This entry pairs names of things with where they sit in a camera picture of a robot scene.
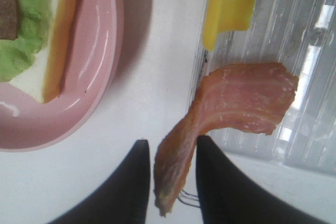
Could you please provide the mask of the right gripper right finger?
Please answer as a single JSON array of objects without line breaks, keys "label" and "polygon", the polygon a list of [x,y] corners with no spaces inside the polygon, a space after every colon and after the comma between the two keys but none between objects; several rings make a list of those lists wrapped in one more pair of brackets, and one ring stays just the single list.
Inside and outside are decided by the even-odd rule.
[{"label": "right gripper right finger", "polygon": [[257,185],[206,135],[197,138],[196,185],[204,223],[322,223]]}]

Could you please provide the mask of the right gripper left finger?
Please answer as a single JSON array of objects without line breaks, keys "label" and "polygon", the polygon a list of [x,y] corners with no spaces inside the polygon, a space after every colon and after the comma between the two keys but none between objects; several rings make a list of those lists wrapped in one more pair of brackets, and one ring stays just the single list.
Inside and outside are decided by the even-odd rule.
[{"label": "right gripper left finger", "polygon": [[149,192],[149,144],[137,140],[97,190],[51,223],[145,223]]}]

